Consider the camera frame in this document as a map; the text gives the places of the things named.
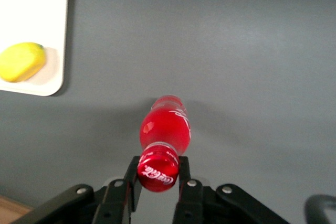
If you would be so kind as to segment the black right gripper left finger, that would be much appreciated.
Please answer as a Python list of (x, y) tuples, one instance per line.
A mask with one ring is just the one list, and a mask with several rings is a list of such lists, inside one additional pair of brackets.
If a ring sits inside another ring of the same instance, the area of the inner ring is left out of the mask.
[(139, 156), (133, 157), (125, 176), (108, 184), (93, 223), (131, 223), (131, 215), (136, 211), (142, 190), (137, 174), (139, 160)]

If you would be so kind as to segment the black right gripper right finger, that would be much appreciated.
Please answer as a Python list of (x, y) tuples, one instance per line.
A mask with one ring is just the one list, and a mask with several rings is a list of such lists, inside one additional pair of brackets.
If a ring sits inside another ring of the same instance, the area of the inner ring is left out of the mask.
[(204, 205), (204, 186), (191, 177), (188, 157), (179, 158), (179, 196), (172, 223), (210, 223)]

